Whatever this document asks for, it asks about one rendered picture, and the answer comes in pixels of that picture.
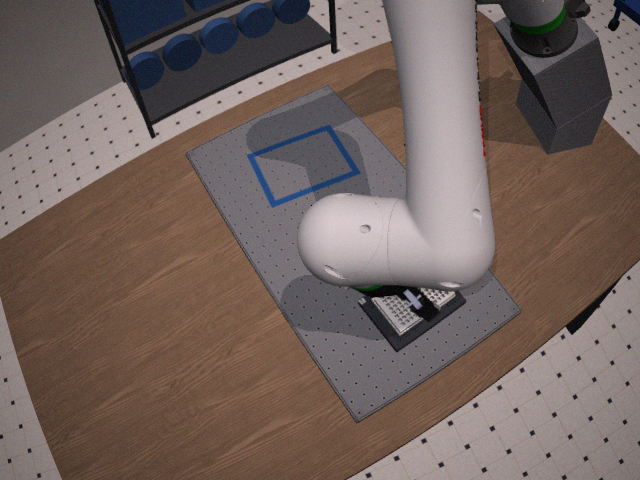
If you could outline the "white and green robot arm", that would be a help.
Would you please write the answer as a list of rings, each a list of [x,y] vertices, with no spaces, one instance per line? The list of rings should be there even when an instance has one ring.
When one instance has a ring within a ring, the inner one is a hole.
[[[369,297],[401,286],[460,291],[486,274],[496,246],[477,5],[499,4],[517,47],[540,58],[573,45],[576,18],[590,6],[585,0],[382,2],[402,103],[406,195],[337,193],[318,200],[300,222],[299,255],[319,280]]]

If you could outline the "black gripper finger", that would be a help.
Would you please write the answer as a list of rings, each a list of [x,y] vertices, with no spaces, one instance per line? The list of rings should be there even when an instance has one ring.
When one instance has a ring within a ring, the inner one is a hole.
[[[396,294],[396,295],[401,300],[407,300],[409,302],[408,305],[409,305],[409,308],[410,308],[411,312],[416,313],[419,318],[421,316],[427,322],[430,322],[437,314],[440,313],[439,310],[441,308],[435,302],[433,302],[432,300],[429,300],[418,288],[413,287],[413,289],[414,289],[413,293],[411,293],[408,289],[404,292],[404,294],[407,297],[405,299],[401,298],[398,294]],[[425,301],[425,299],[426,299],[426,301]],[[433,305],[435,307],[433,307]]]

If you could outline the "blue tape outline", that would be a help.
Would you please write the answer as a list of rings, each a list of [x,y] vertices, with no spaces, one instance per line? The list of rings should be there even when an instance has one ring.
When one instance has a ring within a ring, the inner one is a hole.
[[[285,146],[287,144],[293,143],[295,141],[304,139],[306,137],[318,134],[318,133],[326,131],[326,130],[328,131],[328,133],[330,134],[331,138],[333,139],[333,141],[337,145],[338,149],[342,153],[343,157],[347,161],[347,163],[350,166],[350,168],[352,169],[352,171],[349,172],[349,173],[346,173],[344,175],[341,175],[341,176],[338,176],[336,178],[330,179],[328,181],[322,182],[320,184],[317,184],[315,186],[309,187],[307,189],[304,189],[302,191],[299,191],[297,193],[291,194],[289,196],[286,196],[284,198],[281,198],[281,199],[275,201],[275,199],[274,199],[274,197],[273,197],[273,195],[271,193],[271,190],[270,190],[270,188],[269,188],[269,186],[268,186],[268,184],[267,184],[267,182],[266,182],[266,180],[265,180],[265,178],[264,178],[264,176],[263,176],[263,174],[262,174],[262,172],[261,172],[261,170],[260,170],[260,168],[259,168],[259,166],[258,166],[258,164],[257,164],[257,162],[256,162],[254,157],[256,157],[258,155],[261,155],[263,153],[269,152],[271,150],[277,149],[279,147]],[[263,190],[264,190],[264,192],[266,194],[266,197],[267,197],[267,199],[268,199],[268,201],[269,201],[269,203],[270,203],[272,208],[275,207],[275,206],[278,206],[280,204],[283,204],[285,202],[288,202],[288,201],[291,201],[293,199],[296,199],[298,197],[301,197],[303,195],[306,195],[308,193],[311,193],[311,192],[314,192],[316,190],[319,190],[321,188],[324,188],[324,187],[327,187],[329,185],[332,185],[334,183],[337,183],[337,182],[340,182],[342,180],[345,180],[345,179],[348,179],[350,177],[353,177],[355,175],[361,174],[360,171],[358,170],[357,166],[355,165],[355,163],[351,159],[350,155],[348,154],[348,152],[346,151],[346,149],[344,148],[343,144],[341,143],[341,141],[339,140],[339,138],[337,137],[337,135],[335,134],[334,130],[332,129],[332,127],[330,125],[321,127],[319,129],[307,132],[305,134],[296,136],[294,138],[285,140],[283,142],[280,142],[280,143],[277,143],[275,145],[269,146],[267,148],[261,149],[259,151],[254,152],[254,153],[248,154],[247,157],[248,157],[248,159],[249,159],[249,161],[250,161],[250,163],[251,163],[251,165],[252,165],[252,167],[253,167],[253,169],[255,171],[255,174],[256,174],[256,176],[257,176],[257,178],[258,178],[258,180],[259,180],[259,182],[260,182],[260,184],[261,184],[261,186],[262,186],[262,188],[263,188]]]

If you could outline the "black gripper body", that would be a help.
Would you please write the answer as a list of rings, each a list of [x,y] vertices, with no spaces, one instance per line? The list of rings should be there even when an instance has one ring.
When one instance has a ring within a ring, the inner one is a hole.
[[[388,296],[392,296],[392,295],[400,295],[402,298],[407,298],[406,295],[404,294],[404,292],[406,290],[409,290],[411,293],[413,292],[413,287],[408,287],[408,286],[401,286],[396,292],[394,292],[393,294],[390,294]]]

